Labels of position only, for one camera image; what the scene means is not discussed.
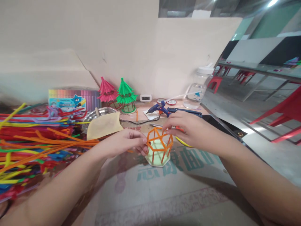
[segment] green pagoda model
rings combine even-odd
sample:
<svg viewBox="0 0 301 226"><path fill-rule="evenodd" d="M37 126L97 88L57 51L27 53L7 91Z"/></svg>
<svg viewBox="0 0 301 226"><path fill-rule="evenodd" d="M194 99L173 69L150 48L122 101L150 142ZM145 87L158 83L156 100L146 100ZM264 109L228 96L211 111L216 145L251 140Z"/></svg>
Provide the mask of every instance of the green pagoda model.
<svg viewBox="0 0 301 226"><path fill-rule="evenodd" d="M117 102L121 104L121 110L125 114L133 113L136 110L134 101L138 95L134 94L134 91L124 80L121 78L120 87L118 90Z"/></svg>

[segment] table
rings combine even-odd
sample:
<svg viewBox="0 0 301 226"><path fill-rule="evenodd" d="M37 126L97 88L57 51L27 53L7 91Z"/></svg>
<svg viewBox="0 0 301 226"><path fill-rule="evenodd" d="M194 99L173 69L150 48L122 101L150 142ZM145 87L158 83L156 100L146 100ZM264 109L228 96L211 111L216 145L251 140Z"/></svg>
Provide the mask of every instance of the table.
<svg viewBox="0 0 301 226"><path fill-rule="evenodd" d="M140 112L154 104L138 107L141 121L146 117ZM173 107L183 107L182 100ZM198 111L211 115L233 133L205 106ZM136 114L120 118L135 121ZM163 114L155 123L162 125L166 120ZM136 126L122 122L122 126L145 134L153 129L147 123ZM219 158L184 147L176 140L171 160L163 168L151 167L145 158L124 153L105 163L98 184L101 189L95 191L84 216L73 226L260 225Z"/></svg>
<svg viewBox="0 0 301 226"><path fill-rule="evenodd" d="M289 83L290 81L292 82L298 82L301 83L301 69L297 68L297 69L286 69L283 67L278 67L278 66L271 66L271 65L265 65L265 64L258 64L258 63L249 63L249 62L239 62L239 61L227 61L227 60L220 60L219 65L222 66L221 70L219 70L220 72L216 75L219 76L222 72L222 70L224 69L224 67L232 67L232 68L236 68L239 69L238 73L234 76L233 80L231 81L231 83L229 85L231 85L234 81L234 79L236 79L240 73L240 71L248 71L248 72L254 72L254 73L259 73L259 74L263 74L264 77L250 90L250 92L244 96L244 98L242 99L242 101L245 101L246 99L248 99L248 97L255 91L273 91L264 101L267 101L268 99L270 99L276 92L278 92L283 86L285 86L287 83ZM273 76L273 77L278 77L278 78L283 78L286 79L285 82L283 82L277 89L261 89L258 90L258 86L260 84L263 83L264 80L266 80L266 78L268 76Z"/></svg>

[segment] paper pagoda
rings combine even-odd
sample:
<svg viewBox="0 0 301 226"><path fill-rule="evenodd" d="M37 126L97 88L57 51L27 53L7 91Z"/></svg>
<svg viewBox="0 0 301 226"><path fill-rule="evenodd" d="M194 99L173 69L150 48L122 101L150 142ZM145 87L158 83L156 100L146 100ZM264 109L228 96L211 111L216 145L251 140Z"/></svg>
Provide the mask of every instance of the paper pagoda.
<svg viewBox="0 0 301 226"><path fill-rule="evenodd" d="M295 57L291 60L286 61L284 63L284 65L289 68L295 68L295 67L301 65L301 61L299 60L299 57Z"/></svg>
<svg viewBox="0 0 301 226"><path fill-rule="evenodd" d="M116 109L121 107L120 105L115 104L117 103L115 100L118 96L118 92L115 90L115 87L111 83L106 81L103 77L101 77L101 85L98 92L100 92L98 99L100 99L101 102L108 102L110 106L114 105L114 108Z"/></svg>
<svg viewBox="0 0 301 226"><path fill-rule="evenodd" d="M117 102L121 104L123 113L130 114L136 110L134 101L138 95L134 94L134 90L121 78L120 87L118 90Z"/></svg>

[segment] hexagonal frame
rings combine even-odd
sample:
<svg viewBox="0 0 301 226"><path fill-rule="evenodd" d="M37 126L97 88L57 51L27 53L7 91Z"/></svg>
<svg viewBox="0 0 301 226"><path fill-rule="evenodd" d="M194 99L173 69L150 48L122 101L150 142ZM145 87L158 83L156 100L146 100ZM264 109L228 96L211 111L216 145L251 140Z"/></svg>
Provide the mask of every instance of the hexagonal frame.
<svg viewBox="0 0 301 226"><path fill-rule="evenodd" d="M149 133L147 134L147 147L149 150L148 155L145 157L147 162L152 165L152 166L157 166L157 167L163 167L169 160L170 160L170 150L173 146L173 137L172 135L169 135L169 139L167 144L163 142L163 137L167 136L167 133L164 133L162 131L162 135L159 134L158 130L161 130L162 128L154 128ZM150 135L154 132L153 138L150 139Z"/></svg>

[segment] water bottle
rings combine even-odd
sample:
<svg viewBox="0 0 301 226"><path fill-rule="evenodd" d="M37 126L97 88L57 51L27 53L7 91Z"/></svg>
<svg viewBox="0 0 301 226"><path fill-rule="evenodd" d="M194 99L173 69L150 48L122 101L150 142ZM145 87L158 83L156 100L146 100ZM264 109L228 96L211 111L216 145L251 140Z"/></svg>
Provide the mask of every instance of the water bottle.
<svg viewBox="0 0 301 226"><path fill-rule="evenodd" d="M212 67L199 67L193 83L190 85L188 95L184 99L183 105L189 109L197 109L200 107L200 103L205 95L207 85L213 78L214 68Z"/></svg>

